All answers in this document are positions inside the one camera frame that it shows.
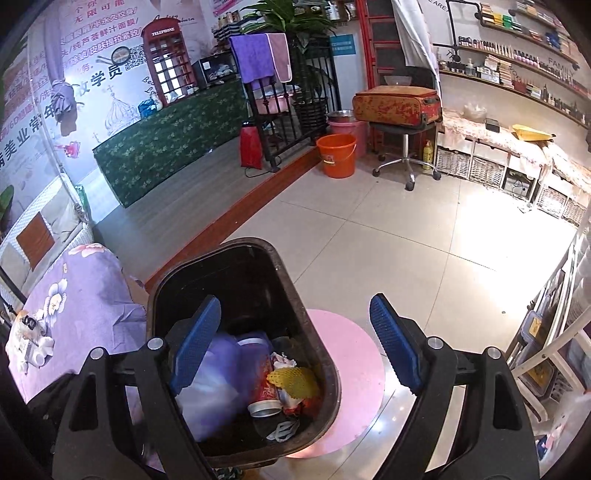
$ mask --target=purple plastic bag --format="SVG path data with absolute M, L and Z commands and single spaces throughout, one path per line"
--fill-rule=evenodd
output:
M 207 439 L 246 410 L 258 385 L 260 352 L 241 349 L 236 339 L 218 333 L 191 385 L 176 401 L 197 442 Z

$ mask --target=purple towel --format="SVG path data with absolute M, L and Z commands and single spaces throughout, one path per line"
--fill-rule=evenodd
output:
M 267 36 L 264 33 L 237 35 L 230 37 L 230 42 L 238 62 L 242 83 L 265 79 L 263 85 L 268 85 L 268 78 L 275 75 L 275 67 Z M 261 86 L 255 82 L 252 87 L 256 89 Z

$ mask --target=tile floor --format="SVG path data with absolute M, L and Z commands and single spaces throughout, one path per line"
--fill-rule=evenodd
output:
M 402 171 L 372 177 L 368 156 L 352 177 L 320 168 L 281 193 L 231 238 L 258 236 L 280 253 L 304 302 L 353 320 L 379 345 L 368 318 L 383 292 L 397 312 L 456 349 L 505 349 L 525 307 L 550 275 L 576 229 L 481 185 L 421 175 L 413 192 Z M 313 459 L 282 458 L 261 470 L 269 480 L 369 480 L 414 402 L 387 358 L 382 406 L 373 424 L 341 450 Z M 445 463 L 464 389 L 456 387 L 431 460 Z

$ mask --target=wall shelf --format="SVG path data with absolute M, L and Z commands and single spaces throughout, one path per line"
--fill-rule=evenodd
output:
M 479 20 L 480 20 L 481 27 L 490 28 L 491 30 L 498 30 L 500 32 L 505 32 L 506 34 L 511 35 L 515 38 L 521 38 L 525 41 L 533 43 L 534 45 L 538 45 L 548 51 L 551 51 L 555 55 L 558 55 L 559 57 L 562 57 L 565 60 L 568 60 L 570 63 L 573 64 L 573 67 L 575 68 L 575 70 L 578 69 L 578 67 L 579 67 L 578 62 L 575 59 L 571 58 L 566 53 L 562 53 L 560 50 L 557 50 L 556 48 L 552 47 L 551 45 L 537 41 L 534 37 L 530 37 L 529 35 L 526 35 L 522 32 L 518 32 L 515 30 L 509 30 L 508 28 L 505 28 L 505 27 L 499 27 L 498 25 L 495 25 L 495 24 L 488 25 L 488 24 L 484 23 L 480 18 L 479 18 Z
M 536 72 L 537 74 L 542 75 L 542 77 L 546 77 L 547 79 L 552 80 L 554 83 L 557 83 L 558 85 L 561 85 L 562 87 L 566 88 L 567 90 L 570 90 L 571 92 L 573 92 L 576 95 L 580 96 L 584 100 L 591 100 L 583 92 L 579 92 L 572 85 L 569 85 L 568 83 L 563 82 L 558 77 L 555 77 L 554 75 L 552 75 L 550 72 L 547 72 L 547 71 L 545 71 L 543 69 L 539 69 L 538 67 L 535 67 L 533 65 L 529 65 L 529 64 L 524 63 L 522 61 L 519 61 L 517 59 L 512 59 L 511 57 L 507 57 L 505 55 L 500 55 L 500 54 L 495 53 L 495 52 L 492 52 L 492 51 L 481 50 L 479 48 L 467 47 L 467 46 L 458 46 L 458 49 L 459 50 L 465 50 L 465 51 L 473 51 L 475 53 L 482 53 L 482 54 L 485 54 L 485 55 L 492 55 L 492 56 L 494 56 L 494 57 L 496 57 L 498 59 L 508 61 L 508 62 L 510 62 L 510 63 L 512 63 L 514 65 L 517 65 L 519 67 L 525 68 L 525 69 L 530 70 L 532 72 Z
M 517 90 L 512 90 L 512 89 L 509 89 L 509 88 L 503 87 L 503 86 L 502 86 L 502 85 L 500 85 L 499 83 L 495 83 L 495 82 L 489 82 L 488 80 L 484 80 L 484 79 L 481 79 L 481 78 L 478 78 L 478 77 L 471 77 L 471 76 L 469 76 L 469 75 L 465 75 L 465 74 L 463 74 L 463 73 L 457 73 L 457 72 L 446 72 L 445 70 L 441 70 L 441 71 L 439 71 L 439 73 L 440 73 L 440 74 L 442 74 L 442 75 L 449 75 L 449 76 L 452 76 L 452 77 L 459 77 L 459 78 L 463 78 L 463 79 L 466 79 L 466 80 L 471 80 L 471 81 L 473 81 L 473 82 L 484 83 L 484 84 L 486 84 L 486 85 L 491 85 L 491 86 L 493 86 L 493 87 L 499 88 L 499 89 L 501 89 L 501 90 L 504 90 L 504 91 L 506 91 L 506 92 L 509 92 L 509 93 L 514 93 L 515 95 L 519 95 L 519 96 L 521 96 L 521 97 L 523 97 L 523 98 L 527 98 L 527 99 L 529 99 L 529 100 L 531 100 L 531 101 L 533 101 L 533 102 L 539 103 L 540 105 L 544 105 L 546 108 L 549 108 L 549 109 L 551 109 L 551 110 L 554 110 L 555 112 L 558 112 L 558 113 L 560 113 L 561 115 L 565 116 L 565 117 L 566 117 L 566 118 L 568 118 L 569 120 L 572 120 L 574 123 L 576 123 L 576 124 L 580 125 L 581 127 L 583 127 L 583 128 L 587 128 L 587 125 L 585 125 L 585 124 L 584 124 L 583 122 L 581 122 L 580 120 L 577 120 L 575 117 L 573 117 L 573 116 L 570 116 L 568 113 L 566 113 L 566 112 L 563 112 L 563 111 L 562 111 L 562 110 L 560 110 L 559 108 L 556 108 L 555 106 L 553 106 L 553 105 L 550 105 L 549 103 L 546 103 L 546 102 L 544 102 L 543 100 L 538 100 L 537 98 L 534 98 L 534 97 L 532 97 L 531 95 L 528 95 L 528 94 L 526 94 L 526 93 L 521 93 L 521 92 L 518 92 Z
M 517 15 L 523 15 L 524 17 L 531 18 L 532 20 L 535 20 L 536 22 L 538 22 L 548 28 L 552 28 L 552 29 L 558 31 L 558 27 L 556 25 L 554 25 L 552 22 L 548 22 L 548 21 L 544 20 L 543 18 L 538 17 L 538 15 L 530 14 L 529 12 L 524 11 L 524 10 L 510 9 L 509 15 L 511 15 L 512 17 L 515 17 Z M 568 37 L 570 39 L 570 35 L 568 33 L 564 33 L 564 32 L 560 32 L 560 33 L 562 33 L 565 37 Z

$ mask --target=power cord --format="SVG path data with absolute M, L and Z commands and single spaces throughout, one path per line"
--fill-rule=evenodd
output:
M 283 159 L 281 158 L 281 156 L 280 156 L 280 155 L 277 155 L 277 158 L 279 159 L 279 162 L 277 163 L 277 166 L 279 166 L 279 165 L 281 165 L 281 163 L 283 162 Z M 247 179 L 255 179 L 255 178 L 257 178 L 257 177 L 262 177 L 263 175 L 267 175 L 268 173 L 271 173 L 271 170 L 267 170 L 267 171 L 264 171 L 264 172 L 262 172 L 262 173 L 259 173 L 259 174 L 257 174 L 257 175 L 249 175 L 249 174 L 247 173 L 247 172 L 248 172 L 248 170 L 252 170 L 253 168 L 254 168 L 254 167 L 245 167 L 245 168 L 244 168 L 244 176 L 245 176 Z

